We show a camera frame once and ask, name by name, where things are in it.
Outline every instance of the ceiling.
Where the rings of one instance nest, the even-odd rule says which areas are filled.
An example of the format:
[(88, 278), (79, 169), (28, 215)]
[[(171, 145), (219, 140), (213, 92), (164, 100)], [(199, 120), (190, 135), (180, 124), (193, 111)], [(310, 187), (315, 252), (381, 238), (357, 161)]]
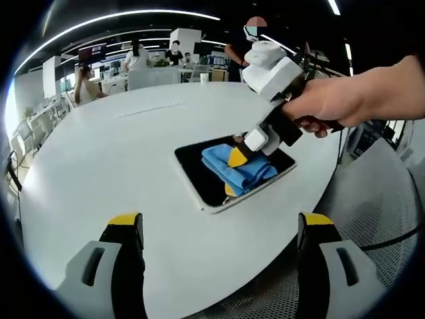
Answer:
[[(53, 55), (76, 55), (78, 45), (128, 31), (146, 29), (200, 29), (206, 40), (226, 43), (233, 30), (241, 30), (253, 16), (262, 16), (268, 23), (268, 36), (297, 50), (308, 40), (311, 49), (323, 51), (330, 67), (348, 74), (349, 61), (341, 17), (333, 14), (327, 0), (250, 0), (250, 1), (171, 1), (171, 0), (63, 0), (55, 1), (28, 37), (16, 61), (16, 67), (36, 48), (70, 27), (112, 13), (136, 9), (174, 9), (212, 15), (220, 21), (170, 13), (148, 13), (115, 17), (76, 29), (37, 53), (20, 71), (27, 72), (42, 65)], [(170, 31), (145, 31), (139, 39), (167, 38)], [(135, 34), (108, 37), (97, 43), (129, 41)], [(167, 41), (149, 41), (144, 45), (168, 48)], [(119, 47), (110, 47), (110, 51)]]

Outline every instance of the woman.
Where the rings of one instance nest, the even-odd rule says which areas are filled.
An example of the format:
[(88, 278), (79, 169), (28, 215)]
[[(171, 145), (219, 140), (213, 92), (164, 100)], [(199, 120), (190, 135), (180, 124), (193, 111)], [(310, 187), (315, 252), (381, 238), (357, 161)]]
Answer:
[(89, 66), (84, 65), (80, 68), (74, 94), (75, 102), (79, 106), (94, 101), (97, 98), (104, 98), (108, 96), (99, 89), (97, 84), (88, 80), (91, 75), (92, 70), (90, 70)]
[(143, 48), (143, 45), (139, 44), (139, 40), (134, 39), (131, 42), (131, 46), (133, 48), (127, 53), (126, 61), (124, 62), (124, 70), (141, 70), (149, 66), (149, 53)]

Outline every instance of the blue cloth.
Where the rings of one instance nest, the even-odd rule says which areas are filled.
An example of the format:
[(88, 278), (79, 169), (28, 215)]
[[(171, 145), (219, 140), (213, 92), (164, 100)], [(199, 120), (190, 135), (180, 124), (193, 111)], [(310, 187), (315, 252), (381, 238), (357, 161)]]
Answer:
[(227, 183), (236, 196), (248, 193), (263, 179), (278, 174), (276, 168), (270, 165), (264, 154), (258, 154), (243, 166), (231, 168), (227, 162), (232, 150), (233, 148), (227, 144), (207, 148), (202, 151), (202, 162)]

